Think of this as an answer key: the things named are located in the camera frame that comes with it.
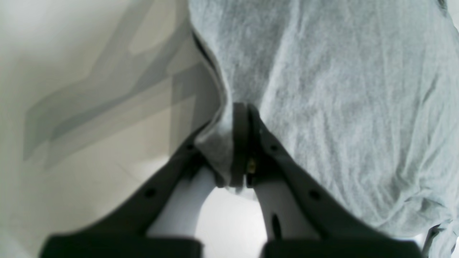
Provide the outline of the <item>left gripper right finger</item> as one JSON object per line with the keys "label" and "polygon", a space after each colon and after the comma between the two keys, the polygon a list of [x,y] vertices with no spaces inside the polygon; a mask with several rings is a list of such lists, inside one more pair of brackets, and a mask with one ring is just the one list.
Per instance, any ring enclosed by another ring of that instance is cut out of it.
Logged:
{"label": "left gripper right finger", "polygon": [[414,241],[395,240],[350,214],[303,170],[248,106],[247,184],[268,241],[263,258],[421,258]]}

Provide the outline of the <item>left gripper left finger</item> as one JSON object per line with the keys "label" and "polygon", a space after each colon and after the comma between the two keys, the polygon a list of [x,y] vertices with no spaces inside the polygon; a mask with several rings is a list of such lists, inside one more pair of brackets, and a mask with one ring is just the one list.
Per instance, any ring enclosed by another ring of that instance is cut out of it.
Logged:
{"label": "left gripper left finger", "polygon": [[50,236],[41,258],[201,258],[194,238],[202,206],[225,182],[195,145],[192,133],[170,160],[99,221]]}

